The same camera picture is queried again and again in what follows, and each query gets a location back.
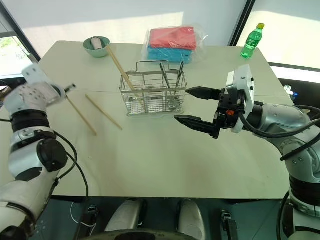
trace red cloth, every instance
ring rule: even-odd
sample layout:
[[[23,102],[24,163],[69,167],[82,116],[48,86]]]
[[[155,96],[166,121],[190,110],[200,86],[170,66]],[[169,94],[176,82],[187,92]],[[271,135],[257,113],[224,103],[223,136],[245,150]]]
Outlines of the red cloth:
[[[192,26],[156,28],[150,32],[149,45],[152,48],[195,50],[195,31]]]

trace white cable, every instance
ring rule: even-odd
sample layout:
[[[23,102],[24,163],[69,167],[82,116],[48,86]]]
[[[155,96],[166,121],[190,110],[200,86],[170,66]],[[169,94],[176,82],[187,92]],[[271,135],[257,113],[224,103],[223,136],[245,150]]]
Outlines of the white cable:
[[[94,232],[96,225],[97,225],[96,223],[93,225],[93,228],[90,231],[89,237],[91,237],[92,233]]]
[[[74,205],[75,202],[72,202],[71,206],[70,206],[70,216],[72,218],[72,220],[78,224],[78,222],[75,220],[74,216],[72,215],[72,206]],[[85,224],[84,222],[81,222],[82,225],[88,227],[88,228],[92,228],[94,229],[94,227],[96,226],[96,224],[93,224],[93,225],[88,225],[88,224]]]

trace yellow bottle cap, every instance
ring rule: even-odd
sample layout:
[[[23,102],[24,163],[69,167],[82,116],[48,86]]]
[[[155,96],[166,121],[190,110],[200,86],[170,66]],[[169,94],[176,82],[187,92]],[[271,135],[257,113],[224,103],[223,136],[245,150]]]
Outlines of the yellow bottle cap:
[[[257,29],[264,29],[265,24],[264,23],[259,23],[258,26],[256,26]]]

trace white table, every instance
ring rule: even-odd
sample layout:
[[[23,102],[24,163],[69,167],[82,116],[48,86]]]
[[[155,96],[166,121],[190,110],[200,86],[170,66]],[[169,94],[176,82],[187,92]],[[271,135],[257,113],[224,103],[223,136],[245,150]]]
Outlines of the white table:
[[[112,44],[125,70],[135,68],[141,47]],[[293,104],[259,50],[249,60],[240,57],[238,47],[207,50],[206,61],[185,65],[188,87],[223,88],[228,72],[249,63],[255,78],[255,100]],[[80,42],[62,41],[49,50],[40,67],[58,84],[77,85],[69,97],[98,131],[94,136],[67,101],[48,109],[50,126],[78,151],[90,196],[278,199],[288,190],[289,175],[279,160],[280,153],[250,132],[221,130],[215,140],[183,126],[172,116],[128,117],[118,90],[120,73],[109,56],[93,58]],[[85,94],[113,116],[123,130],[93,107]],[[217,101],[187,95],[183,109],[184,114],[212,121],[217,105]],[[7,111],[1,109],[0,117],[8,117]],[[12,180],[7,170],[12,130],[5,122],[0,122],[0,129],[2,185]],[[72,171],[54,194],[83,196],[80,173]]]

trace metal utensil holder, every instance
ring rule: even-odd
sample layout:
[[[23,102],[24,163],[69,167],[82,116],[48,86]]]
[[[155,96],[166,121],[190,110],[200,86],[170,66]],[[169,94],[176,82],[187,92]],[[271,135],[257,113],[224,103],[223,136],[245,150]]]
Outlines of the metal utensil holder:
[[[141,63],[162,63],[169,81],[168,87],[160,71],[139,71]],[[178,69],[171,69],[167,60],[150,60],[136,62],[136,69],[128,71],[134,90],[121,76],[120,92],[129,116],[139,114],[178,113],[182,111],[187,89],[185,73],[182,72],[178,82]]]

